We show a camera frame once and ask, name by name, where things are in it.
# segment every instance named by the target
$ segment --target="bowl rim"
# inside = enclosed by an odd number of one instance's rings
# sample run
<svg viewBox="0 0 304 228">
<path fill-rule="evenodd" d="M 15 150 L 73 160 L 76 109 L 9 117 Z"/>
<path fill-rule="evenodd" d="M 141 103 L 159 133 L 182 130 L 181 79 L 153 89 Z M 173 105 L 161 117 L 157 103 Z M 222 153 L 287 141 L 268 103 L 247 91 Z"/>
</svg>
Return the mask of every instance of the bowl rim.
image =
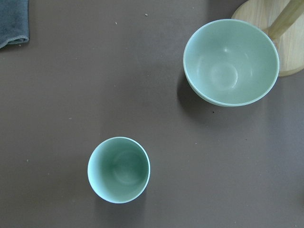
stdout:
<svg viewBox="0 0 304 228">
<path fill-rule="evenodd" d="M 133 143 L 136 144 L 137 146 L 139 146 L 139 148 L 142 150 L 143 154 L 145 155 L 146 160 L 147 160 L 147 163 L 148 163 L 148 176 L 147 176 L 147 178 L 146 178 L 145 185 L 142 187 L 142 189 L 139 191 L 138 194 L 136 194 L 134 197 L 132 197 L 132 198 L 130 198 L 130 199 L 127 199 L 127 200 L 124 200 L 124 201 L 115 201 L 115 200 L 107 199 L 107 198 L 105 198 L 102 194 L 100 194 L 99 192 L 97 192 L 97 190 L 94 189 L 94 187 L 93 187 L 92 184 L 91 184 L 93 180 L 92 180 L 91 175 L 89 174 L 89 169 L 90 169 L 90 166 L 91 166 L 91 164 L 92 164 L 92 160 L 91 160 L 91 159 L 92 159 L 92 157 L 93 157 L 93 154 L 98 153 L 99 148 L 100 148 L 103 144 L 105 144 L 107 141 L 116 140 L 116 139 L 126 139 L 126 140 L 129 140 L 129 141 L 133 142 Z M 102 198 L 102 199 L 104 199 L 104 200 L 106 200 L 106 201 L 108 201 L 108 202 L 110 202 L 110 203 L 117 203 L 117 204 L 120 204 L 120 203 L 127 203 L 127 202 L 130 202 L 130 201 L 136 199 L 137 197 L 139 197 L 139 196 L 143 193 L 143 191 L 146 189 L 146 187 L 147 187 L 147 185 L 148 185 L 148 182 L 149 182 L 149 179 L 150 179 L 150 173 L 151 173 L 150 160 L 149 160 L 149 157 L 148 157 L 148 154 L 147 154 L 146 150 L 145 150 L 137 141 L 135 141 L 135 140 L 133 140 L 133 139 L 130 139 L 130 138 L 128 138 L 128 137 L 123 137 L 123 136 L 112 137 L 112 138 L 109 138 L 109 139 L 106 139 L 106 140 L 102 141 L 102 142 L 93 150 L 92 154 L 90 155 L 89 162 L 88 162 L 88 165 L 87 165 L 88 180 L 89 180 L 90 186 L 91 186 L 91 188 L 93 189 L 93 191 L 94 191 L 100 198 Z"/>
<path fill-rule="evenodd" d="M 247 26 L 250 26 L 251 28 L 257 30 L 261 35 L 263 35 L 268 41 L 269 41 L 269 44 L 270 46 L 272 47 L 273 51 L 275 52 L 275 60 L 276 60 L 276 70 L 275 70 L 275 77 L 274 77 L 274 80 L 272 81 L 270 87 L 262 94 L 260 95 L 259 97 L 253 99 L 253 100 L 250 100 L 250 101 L 247 101 L 247 102 L 243 102 L 243 103 L 225 103 L 225 102 L 221 102 L 221 101 L 217 101 L 217 100 L 214 100 L 212 99 L 211 97 L 209 96 L 206 96 L 205 94 L 203 94 L 195 85 L 194 83 L 192 82 L 189 74 L 188 74 L 188 71 L 187 71 L 187 67 L 186 67 L 186 52 L 187 52 L 187 49 L 190 45 L 190 43 L 192 42 L 193 38 L 197 35 L 197 33 L 199 33 L 201 30 L 203 30 L 205 27 L 211 25 L 211 24 L 215 24 L 215 23 L 221 23 L 221 22 L 224 22 L 224 21 L 233 21 L 233 22 L 236 22 L 236 23 L 242 23 L 242 24 L 246 24 Z M 238 19 L 219 19 L 219 20 L 215 20 L 215 21 L 211 21 L 205 25 L 203 25 L 202 27 L 200 27 L 199 29 L 197 29 L 193 34 L 192 36 L 189 38 L 187 44 L 186 44 L 186 47 L 184 49 L 184 54 L 183 54 L 183 68 L 184 68 L 184 72 L 185 72 L 185 75 L 186 75 L 186 79 L 188 81 L 188 83 L 190 84 L 191 88 L 201 97 L 203 98 L 204 100 L 212 103 L 212 104 L 215 104 L 215 105 L 219 105 L 219 106 L 227 106 L 227 107 L 235 107 L 235 106 L 243 106 L 243 105 L 248 105 L 248 104 L 251 104 L 255 101 L 258 101 L 260 100 L 261 98 L 263 98 L 274 86 L 274 84 L 276 83 L 276 80 L 278 78 L 278 75 L 279 75 L 279 69 L 280 69 L 280 61 L 279 61 L 279 54 L 277 52 L 277 49 L 274 45 L 274 43 L 272 42 L 272 40 L 269 38 L 269 36 L 263 32 L 260 28 L 256 27 L 255 25 L 252 25 L 246 21 L 243 21 L 243 20 L 238 20 Z"/>
</svg>

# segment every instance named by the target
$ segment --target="blue cloth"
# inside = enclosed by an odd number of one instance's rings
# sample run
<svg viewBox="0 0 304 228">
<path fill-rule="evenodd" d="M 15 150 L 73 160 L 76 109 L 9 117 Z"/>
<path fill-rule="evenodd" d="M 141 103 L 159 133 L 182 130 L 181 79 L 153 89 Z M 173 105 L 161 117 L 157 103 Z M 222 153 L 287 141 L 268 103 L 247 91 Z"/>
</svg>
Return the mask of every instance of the blue cloth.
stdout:
<svg viewBox="0 0 304 228">
<path fill-rule="evenodd" d="M 29 40 L 29 0 L 0 0 L 0 48 Z"/>
</svg>

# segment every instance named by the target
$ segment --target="wooden stand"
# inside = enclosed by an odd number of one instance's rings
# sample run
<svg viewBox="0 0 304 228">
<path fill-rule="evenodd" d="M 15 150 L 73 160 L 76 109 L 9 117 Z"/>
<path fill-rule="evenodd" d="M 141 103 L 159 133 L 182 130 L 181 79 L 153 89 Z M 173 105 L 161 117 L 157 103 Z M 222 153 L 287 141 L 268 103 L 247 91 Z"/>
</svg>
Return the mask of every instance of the wooden stand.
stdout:
<svg viewBox="0 0 304 228">
<path fill-rule="evenodd" d="M 280 58 L 279 76 L 304 69 L 304 0 L 249 0 L 233 14 L 262 29 Z"/>
</svg>

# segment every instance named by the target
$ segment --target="wooden board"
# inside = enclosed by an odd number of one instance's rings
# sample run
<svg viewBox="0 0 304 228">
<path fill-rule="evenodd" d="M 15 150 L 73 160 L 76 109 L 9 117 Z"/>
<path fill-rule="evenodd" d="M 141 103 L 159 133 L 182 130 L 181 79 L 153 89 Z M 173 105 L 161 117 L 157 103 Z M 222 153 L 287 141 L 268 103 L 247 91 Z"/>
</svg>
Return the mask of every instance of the wooden board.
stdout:
<svg viewBox="0 0 304 228">
<path fill-rule="evenodd" d="M 247 21 L 267 33 L 289 0 L 249 0 L 233 14 L 233 19 Z M 304 69 L 304 14 L 286 32 L 273 40 L 280 58 L 279 76 Z"/>
</svg>

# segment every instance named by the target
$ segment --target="cup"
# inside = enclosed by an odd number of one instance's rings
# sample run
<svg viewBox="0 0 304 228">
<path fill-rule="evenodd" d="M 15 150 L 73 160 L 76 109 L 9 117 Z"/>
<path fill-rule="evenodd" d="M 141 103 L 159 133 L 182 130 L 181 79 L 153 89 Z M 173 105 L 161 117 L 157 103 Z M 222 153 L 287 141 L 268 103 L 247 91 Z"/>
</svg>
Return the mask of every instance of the cup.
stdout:
<svg viewBox="0 0 304 228">
<path fill-rule="evenodd" d="M 264 97 L 279 73 L 271 39 L 245 21 L 222 19 L 199 28 L 183 56 L 191 88 L 219 106 L 241 106 Z"/>
<path fill-rule="evenodd" d="M 94 192 L 111 203 L 127 203 L 146 188 L 150 162 L 144 148 L 126 137 L 103 141 L 93 151 L 87 168 Z"/>
</svg>

